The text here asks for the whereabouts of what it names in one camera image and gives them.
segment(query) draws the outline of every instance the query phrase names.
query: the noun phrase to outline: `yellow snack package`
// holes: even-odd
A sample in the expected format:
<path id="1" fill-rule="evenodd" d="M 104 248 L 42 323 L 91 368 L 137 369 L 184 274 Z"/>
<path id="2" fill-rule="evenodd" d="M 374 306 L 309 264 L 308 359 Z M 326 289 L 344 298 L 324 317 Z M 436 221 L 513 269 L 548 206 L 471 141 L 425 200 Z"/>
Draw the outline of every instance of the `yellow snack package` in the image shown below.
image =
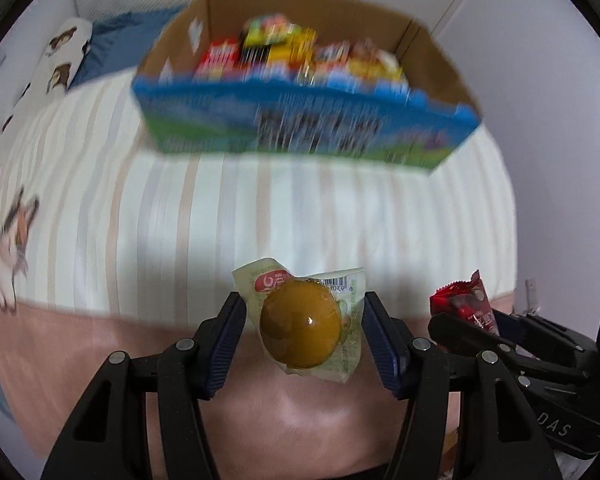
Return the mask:
<path id="1" fill-rule="evenodd" d="M 273 258 L 233 272 L 265 354 L 287 374 L 345 383 L 360 362 L 364 269 L 298 278 Z"/>

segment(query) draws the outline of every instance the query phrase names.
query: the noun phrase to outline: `blue pillow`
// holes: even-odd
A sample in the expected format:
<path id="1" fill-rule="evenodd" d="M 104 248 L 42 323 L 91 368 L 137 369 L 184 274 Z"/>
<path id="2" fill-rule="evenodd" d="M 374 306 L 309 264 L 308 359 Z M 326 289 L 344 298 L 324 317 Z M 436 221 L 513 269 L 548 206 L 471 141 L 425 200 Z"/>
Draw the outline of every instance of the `blue pillow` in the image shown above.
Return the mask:
<path id="1" fill-rule="evenodd" d="M 91 79 L 136 66 L 151 49 L 164 26 L 182 10 L 126 12 L 93 23 L 91 50 L 71 83 L 71 88 Z"/>

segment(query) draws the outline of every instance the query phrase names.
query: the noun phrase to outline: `striped bed sheet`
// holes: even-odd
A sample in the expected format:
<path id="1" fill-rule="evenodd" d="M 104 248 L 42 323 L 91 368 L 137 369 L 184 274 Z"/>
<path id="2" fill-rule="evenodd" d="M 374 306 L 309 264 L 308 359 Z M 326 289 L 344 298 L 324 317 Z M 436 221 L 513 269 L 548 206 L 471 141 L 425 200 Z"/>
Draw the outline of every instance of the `striped bed sheet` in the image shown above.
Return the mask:
<path id="1" fill-rule="evenodd" d="M 480 269 L 516 283 L 515 206 L 485 126 L 437 170 L 294 155 L 165 155 L 143 126 L 132 70 L 70 92 L 15 141 L 0 174 L 40 206 L 16 273 L 19 301 L 73 314 L 197 326 L 231 272 L 272 256 L 296 275 L 363 266 L 396 317 Z"/>

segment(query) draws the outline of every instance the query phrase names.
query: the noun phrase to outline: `cardboard box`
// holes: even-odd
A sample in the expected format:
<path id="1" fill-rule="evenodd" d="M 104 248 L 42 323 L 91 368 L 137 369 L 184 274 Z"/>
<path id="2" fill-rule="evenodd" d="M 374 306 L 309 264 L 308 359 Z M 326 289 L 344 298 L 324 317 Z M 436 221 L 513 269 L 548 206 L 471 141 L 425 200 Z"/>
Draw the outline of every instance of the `cardboard box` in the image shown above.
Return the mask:
<path id="1" fill-rule="evenodd" d="M 276 12 L 316 30 L 318 44 L 371 38 L 395 53 L 409 94 L 192 79 L 211 41 L 237 37 L 248 19 Z M 434 168 L 480 123 L 423 26 L 352 0 L 195 0 L 160 36 L 132 88 L 164 152 L 311 152 Z"/>

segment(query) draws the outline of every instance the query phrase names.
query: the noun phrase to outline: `barcode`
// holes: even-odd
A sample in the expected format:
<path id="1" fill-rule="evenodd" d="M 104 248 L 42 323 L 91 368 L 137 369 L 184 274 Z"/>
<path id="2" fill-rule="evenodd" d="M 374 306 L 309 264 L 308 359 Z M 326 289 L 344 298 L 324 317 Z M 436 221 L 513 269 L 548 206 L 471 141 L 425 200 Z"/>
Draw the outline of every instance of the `barcode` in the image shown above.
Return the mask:
<path id="1" fill-rule="evenodd" d="M 347 286 L 347 277 L 342 278 L 331 278 L 330 280 L 320 280 L 323 285 L 329 286 Z"/>

